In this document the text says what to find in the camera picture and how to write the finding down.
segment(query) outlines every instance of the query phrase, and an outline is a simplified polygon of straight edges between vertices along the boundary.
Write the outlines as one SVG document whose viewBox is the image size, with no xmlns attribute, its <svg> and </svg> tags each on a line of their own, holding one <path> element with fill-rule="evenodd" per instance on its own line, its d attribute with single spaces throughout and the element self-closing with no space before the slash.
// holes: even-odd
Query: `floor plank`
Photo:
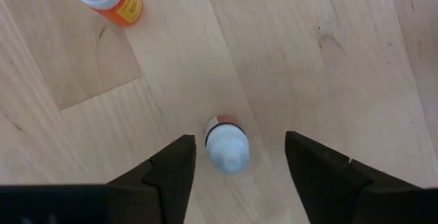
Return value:
<svg viewBox="0 0 438 224">
<path fill-rule="evenodd" d="M 404 42 L 438 155 L 438 0 L 394 0 Z"/>
<path fill-rule="evenodd" d="M 209 0 L 144 2 L 146 13 L 126 34 L 146 89 L 163 113 L 161 125 L 174 137 L 191 133 L 202 139 L 212 116 L 229 113 L 248 134 L 257 133 Z"/>
<path fill-rule="evenodd" d="M 4 0 L 0 0 L 0 183 L 87 182 L 57 108 Z"/>
</svg>

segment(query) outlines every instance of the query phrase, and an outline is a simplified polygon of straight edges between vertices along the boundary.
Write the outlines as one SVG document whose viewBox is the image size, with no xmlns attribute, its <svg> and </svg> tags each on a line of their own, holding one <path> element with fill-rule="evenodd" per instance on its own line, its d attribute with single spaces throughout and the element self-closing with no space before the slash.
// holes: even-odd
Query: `laminate floor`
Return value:
<svg viewBox="0 0 438 224">
<path fill-rule="evenodd" d="M 0 0 L 0 183 L 103 183 L 182 134 L 186 223 L 308 223 L 284 154 L 295 130 L 438 186 L 438 0 L 143 0 L 120 29 L 78 0 Z M 206 122 L 250 138 L 215 171 Z"/>
</svg>

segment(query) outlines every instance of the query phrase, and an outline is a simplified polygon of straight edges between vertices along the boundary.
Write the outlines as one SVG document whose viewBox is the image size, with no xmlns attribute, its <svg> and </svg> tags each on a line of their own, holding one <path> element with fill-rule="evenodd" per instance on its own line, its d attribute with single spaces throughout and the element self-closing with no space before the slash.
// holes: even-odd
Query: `bottle label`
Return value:
<svg viewBox="0 0 438 224">
<path fill-rule="evenodd" d="M 141 11 L 141 0 L 124 0 L 122 6 L 116 12 L 128 23 L 133 23 L 139 17 Z"/>
</svg>

